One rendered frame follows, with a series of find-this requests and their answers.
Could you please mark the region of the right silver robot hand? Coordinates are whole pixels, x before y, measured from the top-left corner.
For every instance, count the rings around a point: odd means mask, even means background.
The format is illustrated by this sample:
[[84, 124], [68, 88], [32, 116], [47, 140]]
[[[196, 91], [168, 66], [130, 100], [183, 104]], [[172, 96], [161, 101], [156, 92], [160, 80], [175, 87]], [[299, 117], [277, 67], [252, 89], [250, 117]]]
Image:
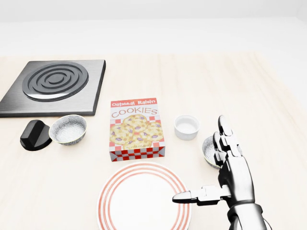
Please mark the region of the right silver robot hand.
[[218, 175], [220, 186], [206, 185], [199, 190], [178, 193], [172, 198], [174, 203], [208, 206], [224, 200], [232, 207], [255, 202], [247, 161], [239, 151], [238, 140], [223, 115], [218, 118], [218, 128], [219, 131], [213, 134], [213, 145], [214, 160], [221, 167]]

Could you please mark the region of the patterned bowl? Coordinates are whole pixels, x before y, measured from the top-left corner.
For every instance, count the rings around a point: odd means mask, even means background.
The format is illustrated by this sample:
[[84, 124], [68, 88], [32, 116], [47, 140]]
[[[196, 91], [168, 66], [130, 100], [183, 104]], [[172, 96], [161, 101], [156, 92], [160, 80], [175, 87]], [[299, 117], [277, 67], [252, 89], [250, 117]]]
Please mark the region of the patterned bowl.
[[220, 166], [216, 164], [215, 159], [214, 159], [215, 148], [213, 144], [213, 136], [209, 136], [208, 138], [204, 140], [202, 144], [202, 152], [203, 152], [205, 160], [210, 166], [216, 169], [220, 169]]
[[66, 115], [59, 118], [49, 129], [49, 137], [62, 145], [74, 145], [80, 142], [87, 129], [87, 122], [80, 115]]

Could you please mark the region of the white plate with red rings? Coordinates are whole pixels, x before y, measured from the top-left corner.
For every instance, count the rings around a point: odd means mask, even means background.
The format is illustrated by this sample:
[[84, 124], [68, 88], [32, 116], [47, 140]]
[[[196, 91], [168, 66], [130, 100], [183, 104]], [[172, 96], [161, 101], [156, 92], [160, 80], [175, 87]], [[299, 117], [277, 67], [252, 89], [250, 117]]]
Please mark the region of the white plate with red rings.
[[99, 230], [188, 230], [191, 205], [172, 201], [186, 190], [184, 182], [161, 164], [129, 164], [101, 189], [96, 209]]

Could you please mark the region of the flat dark stove plate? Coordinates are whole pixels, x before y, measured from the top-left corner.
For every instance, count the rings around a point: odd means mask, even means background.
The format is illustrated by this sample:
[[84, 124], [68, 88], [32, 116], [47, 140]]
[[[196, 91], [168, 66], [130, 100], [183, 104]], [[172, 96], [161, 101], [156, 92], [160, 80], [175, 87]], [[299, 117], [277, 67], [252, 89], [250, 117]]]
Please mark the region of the flat dark stove plate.
[[29, 61], [0, 101], [0, 117], [95, 115], [105, 60]]

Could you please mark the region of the small white ramekin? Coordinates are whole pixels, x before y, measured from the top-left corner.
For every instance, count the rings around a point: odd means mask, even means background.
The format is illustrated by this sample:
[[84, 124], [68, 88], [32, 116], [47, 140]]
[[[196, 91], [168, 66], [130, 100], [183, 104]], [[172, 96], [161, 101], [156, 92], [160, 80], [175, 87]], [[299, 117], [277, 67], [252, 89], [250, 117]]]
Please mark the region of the small white ramekin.
[[175, 135], [181, 140], [193, 140], [200, 129], [198, 119], [191, 115], [180, 115], [174, 120]]

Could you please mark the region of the oatmeal raisin cookies box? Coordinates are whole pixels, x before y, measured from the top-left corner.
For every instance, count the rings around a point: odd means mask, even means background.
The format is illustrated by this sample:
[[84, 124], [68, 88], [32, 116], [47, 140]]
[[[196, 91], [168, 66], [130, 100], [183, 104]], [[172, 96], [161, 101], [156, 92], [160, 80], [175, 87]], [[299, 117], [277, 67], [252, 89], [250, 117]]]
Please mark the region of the oatmeal raisin cookies box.
[[156, 98], [111, 102], [109, 153], [113, 162], [165, 156]]

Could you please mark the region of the round black stove knob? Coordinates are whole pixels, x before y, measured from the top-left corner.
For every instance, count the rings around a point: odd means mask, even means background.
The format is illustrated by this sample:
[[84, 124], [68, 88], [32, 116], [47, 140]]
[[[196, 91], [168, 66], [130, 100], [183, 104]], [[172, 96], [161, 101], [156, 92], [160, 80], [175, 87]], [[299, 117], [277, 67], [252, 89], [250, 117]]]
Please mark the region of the round black stove knob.
[[31, 120], [20, 137], [20, 143], [26, 150], [41, 150], [52, 142], [48, 132], [49, 126], [43, 121]]

